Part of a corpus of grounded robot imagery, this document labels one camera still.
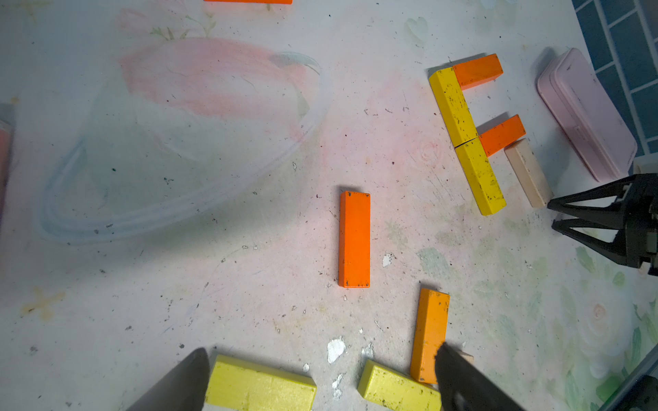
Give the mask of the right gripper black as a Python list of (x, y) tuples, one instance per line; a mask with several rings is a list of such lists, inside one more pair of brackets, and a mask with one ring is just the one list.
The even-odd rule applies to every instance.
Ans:
[(597, 188), (553, 198), (548, 209), (575, 216), (575, 212), (622, 210), (623, 229), (613, 241), (606, 242), (577, 231), (577, 228), (604, 229), (602, 224), (581, 219), (553, 221), (552, 228), (619, 265), (648, 267), (657, 276), (657, 174), (637, 174), (603, 184)]

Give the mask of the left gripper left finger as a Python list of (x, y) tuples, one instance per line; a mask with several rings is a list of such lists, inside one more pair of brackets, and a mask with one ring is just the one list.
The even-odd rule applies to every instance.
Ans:
[(207, 350), (196, 349), (128, 410), (200, 411), (205, 404), (210, 373)]

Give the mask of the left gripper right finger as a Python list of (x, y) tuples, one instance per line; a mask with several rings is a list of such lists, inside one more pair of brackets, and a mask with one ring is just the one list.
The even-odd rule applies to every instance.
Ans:
[(435, 375), (444, 410), (523, 410), (447, 342), (435, 356)]

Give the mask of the light orange block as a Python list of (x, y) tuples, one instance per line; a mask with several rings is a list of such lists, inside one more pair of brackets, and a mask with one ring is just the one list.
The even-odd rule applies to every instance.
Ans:
[(416, 315), (416, 330), (411, 356), (411, 377), (436, 385), (435, 356), (446, 341), (450, 296), (422, 288)]

